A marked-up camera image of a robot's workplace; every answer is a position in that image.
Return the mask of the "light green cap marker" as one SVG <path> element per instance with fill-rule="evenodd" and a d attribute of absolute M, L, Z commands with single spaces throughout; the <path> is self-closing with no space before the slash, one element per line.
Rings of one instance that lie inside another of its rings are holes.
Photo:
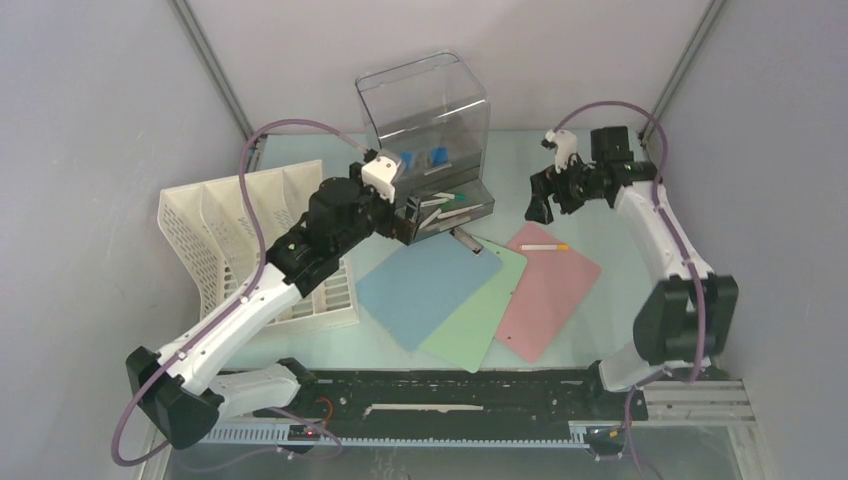
<path fill-rule="evenodd" d="M 440 215 L 441 213 L 442 213 L 442 209 L 441 209 L 441 208 L 437 208 L 437 209 L 435 209 L 432 213 L 430 213 L 430 214 L 429 214 L 429 215 L 428 215 L 428 216 L 427 216 L 427 217 L 426 217 L 426 218 L 425 218 L 425 219 L 424 219 L 424 220 L 420 223 L 419 228 L 420 228 L 421 230 L 423 230 L 424 228 L 426 228 L 429 224 L 431 224 L 433 221 L 435 221 L 435 220 L 439 217 L 439 215 Z"/>

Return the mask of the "blue eraser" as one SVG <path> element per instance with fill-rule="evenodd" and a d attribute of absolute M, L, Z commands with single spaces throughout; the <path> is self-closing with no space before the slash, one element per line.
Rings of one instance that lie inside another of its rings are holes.
<path fill-rule="evenodd" d="M 410 170 L 415 165 L 415 154 L 412 152 L 402 152 L 400 154 L 400 159 L 405 170 Z"/>
<path fill-rule="evenodd" d="M 446 147 L 437 147 L 429 151 L 429 162 L 432 168 L 441 167 L 449 163 L 449 152 Z"/>

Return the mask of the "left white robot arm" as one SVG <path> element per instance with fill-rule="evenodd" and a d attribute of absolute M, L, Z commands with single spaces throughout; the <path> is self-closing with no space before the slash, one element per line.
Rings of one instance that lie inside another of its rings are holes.
<path fill-rule="evenodd" d="M 360 242 L 374 233 L 396 237 L 395 196 L 392 178 L 374 174 L 323 181 L 299 222 L 260 248 L 257 268 L 223 304 L 158 351 L 139 347 L 127 357 L 132 405 L 171 447 L 198 443 L 225 418 L 273 407 L 297 417 L 312 411 L 314 377 L 292 358 L 242 373 L 222 369 L 273 318 L 335 273 Z"/>

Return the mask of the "clear plastic drawer box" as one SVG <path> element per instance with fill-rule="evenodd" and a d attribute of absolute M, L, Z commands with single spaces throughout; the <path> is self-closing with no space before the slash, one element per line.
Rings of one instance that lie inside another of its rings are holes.
<path fill-rule="evenodd" d="M 482 83 L 457 53 L 443 50 L 365 73 L 354 85 L 367 145 L 399 158 L 402 152 L 415 154 L 414 167 L 395 183 L 398 205 L 409 196 L 420 197 L 421 223 L 437 208 L 443 212 L 483 204 L 419 228 L 416 242 L 493 212 L 495 200 L 482 180 L 490 103 Z M 448 149 L 449 163 L 432 168 L 428 154 L 437 147 Z M 466 200 L 434 198 L 439 192 L 462 194 Z"/>

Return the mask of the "orange cap marker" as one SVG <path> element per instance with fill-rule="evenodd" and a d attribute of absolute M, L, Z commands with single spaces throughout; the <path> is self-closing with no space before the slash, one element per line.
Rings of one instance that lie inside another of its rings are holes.
<path fill-rule="evenodd" d="M 568 251 L 570 250 L 570 245 L 557 243 L 557 244 L 521 244 L 519 246 L 521 251 Z"/>

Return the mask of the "teal cap marker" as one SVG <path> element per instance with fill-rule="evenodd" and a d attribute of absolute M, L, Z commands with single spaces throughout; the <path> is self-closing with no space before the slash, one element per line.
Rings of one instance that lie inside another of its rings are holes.
<path fill-rule="evenodd" d="M 462 194 L 455 194 L 455 193 L 449 193 L 449 192 L 439 192 L 439 193 L 435 193 L 435 194 L 433 194 L 433 197 L 434 197 L 434 198 L 437 198 L 437 199 L 445 199 L 445 200 L 457 200 L 457 201 L 464 201 L 464 200 L 466 200 L 466 196 L 465 196 L 465 195 L 462 195 Z"/>

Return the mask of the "plain white marker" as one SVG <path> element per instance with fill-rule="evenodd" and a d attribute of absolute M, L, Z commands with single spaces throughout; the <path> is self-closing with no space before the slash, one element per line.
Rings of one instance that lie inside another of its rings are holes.
<path fill-rule="evenodd" d="M 463 207 L 463 208 L 458 208 L 458 209 L 454 209 L 454 210 L 443 211 L 443 212 L 440 212 L 440 213 L 437 215 L 437 217 L 436 217 L 436 218 L 437 218 L 437 219 L 446 219 L 446 218 L 451 218 L 451 217 L 454 217 L 454 216 L 458 216 L 458 215 L 465 214 L 465 213 L 467 213 L 467 212 L 471 212 L 471 211 L 473 211 L 473 210 L 475 210 L 475 209 L 478 209 L 478 208 L 480 208 L 480 207 L 482 207 L 482 206 L 483 206 L 483 204 L 476 204 L 476 205 L 467 206 L 467 207 Z"/>

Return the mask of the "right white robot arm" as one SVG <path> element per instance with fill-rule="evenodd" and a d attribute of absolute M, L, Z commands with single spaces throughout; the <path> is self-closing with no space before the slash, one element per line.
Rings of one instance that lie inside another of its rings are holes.
<path fill-rule="evenodd" d="M 526 219 L 547 225 L 554 207 L 572 214 L 590 201 L 605 201 L 627 226 L 653 283 L 634 319 L 631 342 L 595 364 L 596 380 L 581 392 L 583 408 L 606 418 L 620 407 L 621 392 L 664 372 L 697 380 L 726 345 L 739 296 L 736 280 L 716 274 L 696 252 L 657 166 L 635 159 L 627 128 L 591 131 L 588 162 L 570 131 L 549 130 L 541 144 L 553 151 L 554 161 L 530 178 Z"/>

